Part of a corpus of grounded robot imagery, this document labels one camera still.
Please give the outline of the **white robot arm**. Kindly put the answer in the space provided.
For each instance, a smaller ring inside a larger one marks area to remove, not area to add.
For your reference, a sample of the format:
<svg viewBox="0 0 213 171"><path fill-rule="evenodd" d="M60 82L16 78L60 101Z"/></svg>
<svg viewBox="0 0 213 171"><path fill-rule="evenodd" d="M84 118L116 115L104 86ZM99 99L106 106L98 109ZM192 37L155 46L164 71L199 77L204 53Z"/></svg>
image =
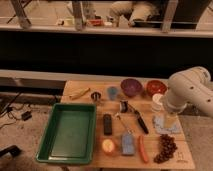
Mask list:
<svg viewBox="0 0 213 171"><path fill-rule="evenodd" d="M162 97L165 128L175 124L177 115L184 111L188 103L213 117L213 91L208 87L210 80L211 75L204 67L193 67L169 77L168 90Z"/></svg>

